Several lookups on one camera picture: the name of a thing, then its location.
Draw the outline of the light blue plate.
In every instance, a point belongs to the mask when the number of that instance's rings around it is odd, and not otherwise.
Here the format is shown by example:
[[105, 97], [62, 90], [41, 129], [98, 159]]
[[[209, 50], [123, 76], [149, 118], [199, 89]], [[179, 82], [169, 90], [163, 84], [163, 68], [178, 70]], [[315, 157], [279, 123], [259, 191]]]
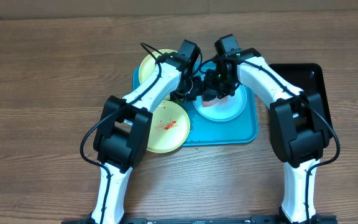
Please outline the light blue plate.
[[247, 92], [245, 86], [240, 86], [234, 96], [227, 96], [213, 105], [203, 106], [201, 96], [193, 102], [200, 115], [211, 121], [230, 121], [238, 117], [246, 107]]

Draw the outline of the yellow plate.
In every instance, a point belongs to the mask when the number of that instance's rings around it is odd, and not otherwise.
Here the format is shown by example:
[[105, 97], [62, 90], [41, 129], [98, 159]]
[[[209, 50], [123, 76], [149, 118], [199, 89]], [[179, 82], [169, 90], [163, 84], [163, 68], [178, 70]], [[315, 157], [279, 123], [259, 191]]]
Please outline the yellow plate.
[[167, 153], [181, 147], [190, 133], [190, 119], [178, 104], [163, 100], [153, 112], [147, 150]]

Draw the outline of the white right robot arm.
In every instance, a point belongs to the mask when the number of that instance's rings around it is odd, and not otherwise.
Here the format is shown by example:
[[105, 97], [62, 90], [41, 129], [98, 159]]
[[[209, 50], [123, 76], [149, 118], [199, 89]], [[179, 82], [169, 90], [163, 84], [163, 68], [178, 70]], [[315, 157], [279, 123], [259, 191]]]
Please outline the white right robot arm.
[[204, 100], [245, 85], [268, 107], [270, 143], [284, 169], [282, 223], [337, 223], [314, 207], [314, 183], [323, 151], [334, 137], [322, 68], [316, 63], [267, 64], [255, 49], [217, 49], [206, 72]]

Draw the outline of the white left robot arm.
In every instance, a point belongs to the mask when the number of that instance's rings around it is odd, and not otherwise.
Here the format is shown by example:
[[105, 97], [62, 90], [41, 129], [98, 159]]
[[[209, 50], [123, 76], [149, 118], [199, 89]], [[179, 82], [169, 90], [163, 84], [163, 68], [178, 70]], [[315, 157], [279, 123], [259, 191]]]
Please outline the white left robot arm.
[[191, 76], [200, 50], [179, 50], [155, 58], [155, 68], [132, 93], [110, 96], [96, 133], [93, 148], [101, 170], [98, 200], [88, 223], [119, 223], [124, 216], [124, 197], [132, 170], [142, 160], [149, 143], [152, 113], [163, 99], [178, 90], [185, 96], [192, 90]]

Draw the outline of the teal plastic tray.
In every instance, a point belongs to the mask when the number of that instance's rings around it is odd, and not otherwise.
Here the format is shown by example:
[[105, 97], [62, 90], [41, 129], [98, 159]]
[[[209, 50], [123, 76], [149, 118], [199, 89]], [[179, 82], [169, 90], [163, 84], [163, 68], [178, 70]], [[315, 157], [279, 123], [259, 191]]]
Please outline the teal plastic tray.
[[200, 115], [194, 101], [177, 103], [188, 114], [190, 133], [182, 146], [208, 146], [220, 144], [241, 144], [251, 142], [258, 133], [254, 92], [249, 88], [247, 104], [243, 112], [230, 121], [211, 121]]

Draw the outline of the black water tray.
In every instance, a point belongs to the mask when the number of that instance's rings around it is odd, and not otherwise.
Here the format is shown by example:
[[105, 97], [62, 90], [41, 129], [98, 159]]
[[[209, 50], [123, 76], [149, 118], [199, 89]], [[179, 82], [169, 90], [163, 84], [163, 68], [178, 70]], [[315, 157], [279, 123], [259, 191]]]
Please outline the black water tray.
[[333, 134], [322, 68], [315, 63], [271, 64], [275, 79], [269, 99], [273, 143], [321, 141]]

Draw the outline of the yellow plate far ketchup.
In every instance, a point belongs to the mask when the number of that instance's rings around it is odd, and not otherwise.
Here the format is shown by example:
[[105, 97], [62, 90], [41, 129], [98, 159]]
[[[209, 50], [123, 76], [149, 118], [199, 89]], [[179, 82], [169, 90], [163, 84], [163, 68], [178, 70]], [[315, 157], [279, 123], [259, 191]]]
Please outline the yellow plate far ketchup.
[[[172, 49], [160, 49], [158, 51], [161, 52], [162, 54], [176, 52], [176, 50], [172, 50]], [[155, 56], [155, 58], [158, 58], [158, 56], [161, 55], [157, 51], [153, 51], [152, 53]], [[138, 79], [139, 79], [140, 84], [142, 84], [150, 76], [150, 74], [153, 72], [154, 68], [155, 68], [154, 58], [151, 55], [146, 56], [143, 59], [142, 63], [140, 64], [140, 67], [139, 67]], [[169, 93], [164, 98], [164, 100], [170, 100]]]

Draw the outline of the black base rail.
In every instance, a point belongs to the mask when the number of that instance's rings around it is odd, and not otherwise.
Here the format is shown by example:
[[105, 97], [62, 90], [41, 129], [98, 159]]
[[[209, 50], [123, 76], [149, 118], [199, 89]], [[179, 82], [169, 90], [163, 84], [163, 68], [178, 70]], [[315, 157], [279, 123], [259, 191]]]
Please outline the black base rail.
[[[77, 221], [62, 221], [62, 224], [96, 223], [85, 219]], [[123, 218], [120, 224], [279, 224], [287, 223], [279, 215], [253, 215], [249, 218], [212, 218], [212, 219], [161, 219]], [[311, 219], [313, 224], [338, 224], [336, 216], [317, 215]]]

